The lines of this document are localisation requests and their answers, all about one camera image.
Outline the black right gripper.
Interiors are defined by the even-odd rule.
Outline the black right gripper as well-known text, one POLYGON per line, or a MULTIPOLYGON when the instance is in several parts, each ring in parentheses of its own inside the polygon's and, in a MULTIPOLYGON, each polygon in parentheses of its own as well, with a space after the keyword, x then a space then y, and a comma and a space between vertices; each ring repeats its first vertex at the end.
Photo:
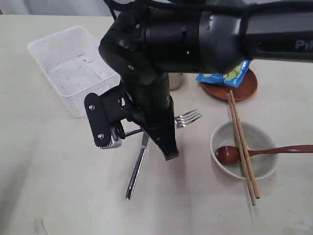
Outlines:
POLYGON ((162 73, 153 80, 141 81, 137 75, 121 75, 123 111, 129 121, 144 129, 169 161, 179 156, 174 129, 174 102, 169 76, 162 73))

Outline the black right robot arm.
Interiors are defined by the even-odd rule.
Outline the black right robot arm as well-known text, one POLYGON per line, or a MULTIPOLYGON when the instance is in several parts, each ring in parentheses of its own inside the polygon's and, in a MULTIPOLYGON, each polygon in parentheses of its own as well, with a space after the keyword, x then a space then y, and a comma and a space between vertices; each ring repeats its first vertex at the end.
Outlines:
POLYGON ((119 15, 98 50, 121 80, 106 92, 112 99, 103 101, 104 120, 92 129, 101 148, 109 144, 111 129, 124 135, 121 121, 127 119, 148 134, 165 159, 178 156, 170 73, 226 74, 244 60, 313 59, 311 1, 241 7, 204 0, 107 4, 119 15))

